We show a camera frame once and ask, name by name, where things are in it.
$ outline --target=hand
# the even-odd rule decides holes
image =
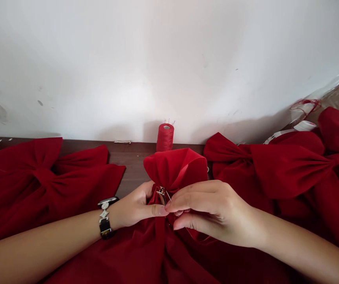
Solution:
[[[190,209],[208,215],[188,213]],[[232,245],[259,247],[264,236],[260,210],[248,205],[227,183],[210,180],[180,189],[166,205],[172,213],[184,213],[173,229],[191,228]]]
[[[112,204],[107,210],[113,230],[132,226],[150,217],[167,216],[169,213],[161,204],[147,205],[146,200],[153,195],[153,181],[141,184],[129,195]]]

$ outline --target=needle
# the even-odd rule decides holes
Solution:
[[[172,201],[170,195],[168,194],[168,191],[166,191],[166,193],[168,195],[169,200]]]

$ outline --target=red velvet fabric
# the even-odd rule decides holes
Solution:
[[[59,158],[62,138],[0,150],[0,239],[87,211],[114,196],[124,166],[105,146]]]
[[[155,182],[149,204],[160,203],[156,191],[172,196],[179,188],[207,179],[206,159],[190,149],[158,152],[144,167]],[[174,232],[173,214],[122,228],[63,265],[47,283],[291,283],[286,265],[255,249],[205,242],[204,235]]]
[[[291,132],[270,145],[235,146],[217,133],[204,155],[214,162],[214,178],[229,183],[249,204],[339,246],[339,110],[323,111],[319,126],[318,135]],[[243,177],[248,187],[241,180],[242,172],[249,172],[242,164],[251,169],[252,175]]]

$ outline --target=forearm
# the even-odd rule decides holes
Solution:
[[[35,283],[100,239],[100,210],[0,241],[0,283]]]
[[[339,283],[339,248],[280,218],[257,210],[264,235],[258,249],[320,283]]]

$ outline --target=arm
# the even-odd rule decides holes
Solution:
[[[153,182],[142,184],[109,207],[113,230],[168,214],[162,205],[146,205],[152,185]],[[36,283],[99,240],[101,212],[91,211],[1,240],[0,283]]]
[[[209,216],[188,213],[189,209]],[[216,239],[254,247],[321,283],[339,283],[339,248],[319,236],[251,207],[226,183],[205,181],[179,190],[168,212],[184,213],[173,227],[193,228]]]

